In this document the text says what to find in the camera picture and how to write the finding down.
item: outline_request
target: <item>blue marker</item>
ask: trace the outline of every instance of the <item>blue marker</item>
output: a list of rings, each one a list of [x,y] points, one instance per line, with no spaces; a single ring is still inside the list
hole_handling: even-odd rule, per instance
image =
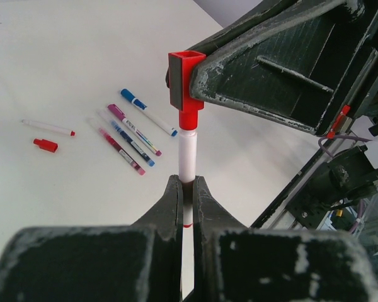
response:
[[[113,129],[117,131],[117,133],[120,134],[123,139],[131,144],[131,146],[134,148],[134,150],[137,151],[138,154],[148,163],[150,167],[152,167],[155,163],[154,161],[139,147],[138,144],[136,144],[133,139],[123,131],[123,129],[119,126],[119,124],[108,114],[105,110],[98,110],[98,115],[102,117],[106,122],[108,122]]]
[[[139,109],[141,112],[144,113],[150,120],[155,122],[158,127],[163,129],[166,133],[174,137],[178,134],[178,131],[176,131],[175,128],[169,126],[167,123],[165,123],[163,120],[161,120],[158,116],[151,113],[150,109],[139,99],[137,99],[129,90],[122,89],[120,91],[120,94],[129,102],[131,102],[137,109]]]

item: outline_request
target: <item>red bracket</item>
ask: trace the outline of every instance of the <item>red bracket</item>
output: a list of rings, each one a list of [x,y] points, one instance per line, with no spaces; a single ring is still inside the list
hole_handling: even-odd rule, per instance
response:
[[[336,118],[336,121],[333,123],[332,127],[330,128],[329,133],[327,134],[326,138],[329,138],[330,140],[332,140],[335,137],[338,125],[346,117],[346,115],[350,111],[350,109],[351,109],[351,107],[349,105],[345,105],[343,107],[343,109],[340,111],[340,114]]]
[[[204,53],[193,50],[168,54],[170,103],[179,110],[179,126],[184,130],[197,128],[198,111],[204,108],[203,101],[189,94],[192,70],[204,59]]]

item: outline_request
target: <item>red marker cap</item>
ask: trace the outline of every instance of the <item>red marker cap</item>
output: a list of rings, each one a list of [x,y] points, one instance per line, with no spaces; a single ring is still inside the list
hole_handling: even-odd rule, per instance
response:
[[[55,153],[58,147],[56,143],[51,142],[50,140],[39,140],[36,138],[33,140],[33,143],[35,145],[38,145],[39,148],[52,152],[52,153]]]

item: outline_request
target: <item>white marker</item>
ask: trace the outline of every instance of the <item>white marker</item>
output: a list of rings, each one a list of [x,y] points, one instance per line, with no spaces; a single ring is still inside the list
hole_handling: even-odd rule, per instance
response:
[[[129,90],[122,89],[120,91],[120,95],[123,96],[127,101],[131,102],[138,110],[140,110],[144,115],[146,115],[150,120],[155,122],[158,127],[163,129],[166,133],[174,137],[178,134],[175,128],[169,126],[166,122],[164,122],[161,118],[156,116],[154,113],[151,113],[150,109],[139,99],[137,99]]]
[[[69,135],[71,137],[76,135],[76,132],[74,132],[70,129],[66,129],[66,128],[62,128],[62,127],[59,127],[59,126],[54,126],[54,125],[50,125],[50,124],[46,124],[46,123],[41,123],[40,121],[22,120],[21,122],[26,124],[26,125],[30,125],[30,126],[37,127],[37,128],[40,128],[40,129],[45,129],[45,130],[49,130],[49,131],[57,132],[57,133],[61,133],[61,134],[66,134],[66,135]]]

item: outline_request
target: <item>pen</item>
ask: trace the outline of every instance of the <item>pen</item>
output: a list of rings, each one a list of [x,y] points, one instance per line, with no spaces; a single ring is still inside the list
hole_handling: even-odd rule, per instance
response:
[[[129,102],[132,103],[133,106],[135,106],[140,112],[142,112],[144,115],[146,115],[150,120],[155,122],[158,127],[163,129],[166,133],[174,137],[176,134],[178,134],[178,131],[176,131],[175,128],[169,126],[166,122],[164,122],[161,118],[156,116],[148,107],[145,105],[142,101],[140,101],[138,98],[136,98],[129,90],[122,89],[120,91],[120,94]]]
[[[133,167],[133,169],[135,169],[140,175],[146,173],[145,170],[122,148],[122,146],[119,145],[117,141],[114,140],[103,127],[101,127],[101,125],[95,122],[93,118],[90,118],[88,123],[106,139],[106,141],[129,163],[129,165]]]
[[[113,129],[116,130],[117,133],[120,134],[123,139],[131,144],[131,146],[134,148],[134,150],[137,151],[138,154],[149,164],[150,167],[154,165],[154,161],[139,147],[138,144],[136,144],[133,139],[123,131],[123,129],[119,126],[119,124],[105,111],[105,110],[98,110],[98,114],[100,117],[102,117],[107,123],[109,123]]]
[[[147,147],[151,150],[152,153],[154,153],[157,156],[160,156],[162,153],[160,150],[158,150],[147,137],[143,135],[125,116],[125,113],[123,113],[122,110],[119,109],[118,106],[115,104],[111,104],[108,106],[109,111],[111,111],[123,124],[129,128],[131,132],[134,133],[135,136],[139,138]]]
[[[52,131],[52,132],[70,135],[71,137],[76,135],[76,132],[74,132],[70,129],[66,129],[66,128],[62,128],[62,127],[59,127],[59,126],[54,126],[54,125],[50,125],[50,124],[46,124],[46,123],[41,123],[40,121],[21,120],[21,122],[23,124],[30,125],[30,126],[33,126],[33,127],[37,127],[37,128],[40,128],[40,129],[45,129],[45,130],[49,130],[49,131]]]

